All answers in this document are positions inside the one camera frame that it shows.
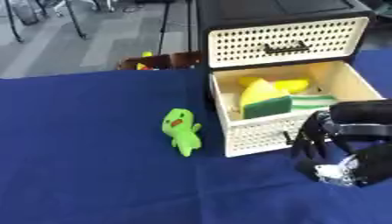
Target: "yellow object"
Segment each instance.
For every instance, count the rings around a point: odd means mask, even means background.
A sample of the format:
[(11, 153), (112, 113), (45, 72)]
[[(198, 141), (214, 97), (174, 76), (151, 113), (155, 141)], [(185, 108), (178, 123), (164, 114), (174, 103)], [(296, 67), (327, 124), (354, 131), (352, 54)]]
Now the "yellow object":
[[(238, 83), (247, 88), (255, 81), (260, 80), (260, 77), (247, 77), (243, 76), (238, 79)], [(294, 95), (306, 90), (309, 87), (309, 80), (297, 79), (297, 80), (278, 80), (271, 82), (271, 84), (278, 90), (287, 91)]]
[(240, 83), (240, 85), (243, 86), (244, 88), (247, 88), (248, 86), (250, 86), (250, 84), (252, 84), (252, 82), (258, 81), (260, 79), (261, 79), (260, 77), (242, 76), (238, 79), (238, 83)]
[(275, 81), (273, 85), (279, 90), (287, 91), (291, 95), (294, 95), (306, 90), (309, 87), (309, 80), (278, 80)]
[(152, 56), (152, 52), (143, 52), (142, 53), (142, 57), (151, 57)]
[(258, 80), (253, 81), (241, 95), (240, 106), (242, 115), (244, 107), (248, 104), (258, 103), (272, 98), (279, 98), (288, 95), (287, 92), (276, 89), (266, 80), (261, 78), (257, 79)]
[[(143, 52), (142, 53), (142, 57), (143, 58), (150, 57), (150, 56), (152, 56), (152, 52)], [(136, 70), (150, 70), (150, 69), (147, 69), (147, 68), (148, 67), (146, 65), (142, 64), (142, 63), (137, 63), (137, 65), (136, 65)]]

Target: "green plush toy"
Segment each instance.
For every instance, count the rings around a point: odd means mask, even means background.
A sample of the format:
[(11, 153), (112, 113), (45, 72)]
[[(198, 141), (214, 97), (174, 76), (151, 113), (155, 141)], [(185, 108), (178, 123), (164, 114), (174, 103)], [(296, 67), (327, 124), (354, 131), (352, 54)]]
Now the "green plush toy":
[(196, 132), (201, 129), (201, 124), (193, 125), (193, 113), (187, 109), (174, 108), (164, 118), (162, 131), (172, 137), (171, 146), (178, 147), (184, 157), (191, 156), (193, 150), (201, 147), (201, 141)]

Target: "robotic hand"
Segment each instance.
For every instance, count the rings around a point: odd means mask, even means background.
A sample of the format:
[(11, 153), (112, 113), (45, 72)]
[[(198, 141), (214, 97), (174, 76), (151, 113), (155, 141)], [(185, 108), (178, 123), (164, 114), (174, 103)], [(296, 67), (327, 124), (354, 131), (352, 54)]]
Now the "robotic hand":
[[(298, 132), (291, 155), (309, 158), (297, 164), (308, 178), (338, 186), (368, 186), (392, 177), (392, 101), (342, 102), (330, 111), (311, 115)], [(329, 138), (346, 154), (339, 164), (312, 161), (326, 158)], [(380, 143), (354, 151), (348, 142)]]

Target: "green scouring pad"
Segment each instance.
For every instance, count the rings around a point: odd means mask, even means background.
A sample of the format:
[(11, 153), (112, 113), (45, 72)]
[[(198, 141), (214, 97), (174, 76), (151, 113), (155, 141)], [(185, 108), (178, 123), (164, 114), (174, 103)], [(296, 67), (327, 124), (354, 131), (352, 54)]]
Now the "green scouring pad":
[(289, 95), (247, 104), (243, 107), (243, 119), (288, 113), (291, 111), (291, 105), (292, 99)]

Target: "gray floor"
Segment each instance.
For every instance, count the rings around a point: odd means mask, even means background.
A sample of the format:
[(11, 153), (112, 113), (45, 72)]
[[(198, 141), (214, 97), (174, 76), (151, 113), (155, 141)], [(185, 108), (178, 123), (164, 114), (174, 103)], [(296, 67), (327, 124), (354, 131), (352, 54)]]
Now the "gray floor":
[[(8, 20), (1, 17), (0, 11), (0, 78), (109, 70), (124, 57), (138, 57), (144, 51), (155, 53), (164, 6), (147, 4), (136, 12), (123, 13), (123, 4), (115, 13), (98, 13), (92, 11), (90, 5), (74, 0), (76, 14), (88, 40), (76, 35), (67, 10), (63, 9), (64, 17), (55, 17), (50, 10), (51, 17), (39, 24), (27, 27), (19, 24), (18, 29), (26, 40), (24, 44), (14, 40)], [(177, 2), (171, 7), (169, 22), (164, 53), (185, 51), (185, 3)], [(196, 42), (196, 26), (192, 28)], [(363, 49), (386, 47), (392, 47), (392, 29), (372, 31)]]

